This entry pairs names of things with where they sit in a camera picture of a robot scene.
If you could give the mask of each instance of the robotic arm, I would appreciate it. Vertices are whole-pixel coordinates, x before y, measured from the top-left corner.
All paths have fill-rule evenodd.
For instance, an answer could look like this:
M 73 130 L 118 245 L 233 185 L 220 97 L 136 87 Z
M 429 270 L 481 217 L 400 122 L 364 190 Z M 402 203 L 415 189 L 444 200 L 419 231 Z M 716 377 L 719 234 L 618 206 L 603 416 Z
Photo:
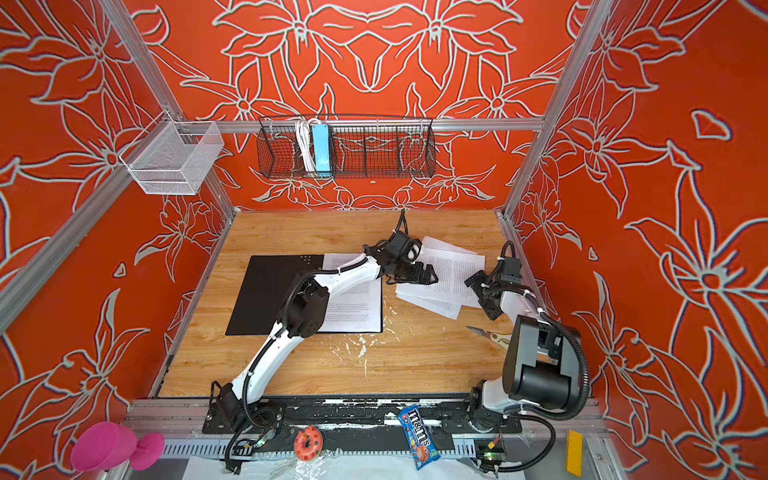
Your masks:
M 465 281 L 477 294 L 489 319 L 506 313 L 515 321 L 502 376 L 481 380 L 472 389 L 469 421 L 479 432 L 490 432 L 508 417 L 540 422 L 550 429 L 551 440 L 531 461 L 511 469 L 496 465 L 498 472 L 522 470 L 544 458 L 554 445 L 554 429 L 544 419 L 572 419 L 584 408 L 589 392 L 589 372 L 578 331 L 550 318 L 530 289 L 522 285 L 521 263 L 515 258 L 514 247 L 511 257 L 506 256 L 510 246 L 511 242 L 504 245 L 489 275 L 480 270 Z M 238 435 L 252 425 L 258 427 L 254 412 L 266 385 L 293 349 L 320 329 L 334 296 L 382 276 L 388 277 L 388 284 L 431 285 L 438 281 L 432 265 L 416 261 L 421 247 L 419 239 L 408 235 L 403 211 L 388 240 L 373 247 L 364 245 L 363 253 L 338 269 L 297 276 L 264 344 L 248 367 L 221 387 L 216 397 L 216 409 L 235 432 L 225 455 L 228 469 L 237 472 L 228 461 L 228 452 Z M 540 353 L 551 361 L 540 361 Z M 539 416 L 521 415 L 523 412 Z M 493 469 L 489 465 L 481 467 Z
M 300 274 L 288 292 L 269 336 L 248 366 L 222 387 L 217 404 L 231 426 L 245 418 L 253 423 L 249 405 L 258 402 L 277 369 L 305 338 L 320 329 L 328 302 L 353 286 L 387 276 L 387 283 L 431 285 L 438 281 L 432 265 L 415 261 L 421 252 L 419 239 L 408 235 L 406 212 L 400 213 L 397 228 L 388 240 L 335 270 Z

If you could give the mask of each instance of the scissors handle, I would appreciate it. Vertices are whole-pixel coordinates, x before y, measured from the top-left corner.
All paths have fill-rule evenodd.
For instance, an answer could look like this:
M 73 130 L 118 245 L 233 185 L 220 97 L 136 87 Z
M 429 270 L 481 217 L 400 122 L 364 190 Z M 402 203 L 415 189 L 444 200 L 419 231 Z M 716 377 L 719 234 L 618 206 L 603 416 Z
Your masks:
M 509 348 L 509 339 L 512 338 L 512 335 L 499 335 L 498 333 L 491 333 L 491 341 L 494 343 L 498 343 L 499 345 L 503 346 L 504 349 Z

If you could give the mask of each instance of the stack of paper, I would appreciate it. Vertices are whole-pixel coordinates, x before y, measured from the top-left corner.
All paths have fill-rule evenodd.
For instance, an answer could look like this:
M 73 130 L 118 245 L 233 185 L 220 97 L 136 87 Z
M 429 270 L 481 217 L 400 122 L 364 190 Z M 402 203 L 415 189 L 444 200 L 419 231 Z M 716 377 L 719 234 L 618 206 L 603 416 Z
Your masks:
M 432 285 L 399 283 L 395 290 L 398 298 L 451 319 L 458 318 L 462 305 L 480 308 L 478 297 L 464 281 L 485 268 L 485 255 L 424 237 L 417 260 L 435 267 L 438 282 Z

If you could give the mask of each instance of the white cable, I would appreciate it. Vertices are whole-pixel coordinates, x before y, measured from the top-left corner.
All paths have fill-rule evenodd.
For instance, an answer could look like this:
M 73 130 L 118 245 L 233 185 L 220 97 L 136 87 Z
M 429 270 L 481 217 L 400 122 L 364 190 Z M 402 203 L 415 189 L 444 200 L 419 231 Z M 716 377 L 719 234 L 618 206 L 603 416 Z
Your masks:
M 296 141 L 299 143 L 301 158 L 304 160 L 304 170 L 307 172 L 314 172 L 315 159 L 312 158 L 312 152 L 310 150 L 310 141 L 312 140 L 310 123 L 320 124 L 321 122 L 317 118 L 310 118 L 309 121 L 304 119 L 296 121 Z

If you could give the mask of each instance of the yellow block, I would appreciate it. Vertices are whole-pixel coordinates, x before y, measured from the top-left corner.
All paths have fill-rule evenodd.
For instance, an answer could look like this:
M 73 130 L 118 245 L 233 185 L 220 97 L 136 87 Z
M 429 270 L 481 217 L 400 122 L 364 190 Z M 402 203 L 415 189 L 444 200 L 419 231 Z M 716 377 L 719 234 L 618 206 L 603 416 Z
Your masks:
M 581 477 L 581 446 L 584 436 L 579 432 L 568 430 L 565 438 L 565 471 Z

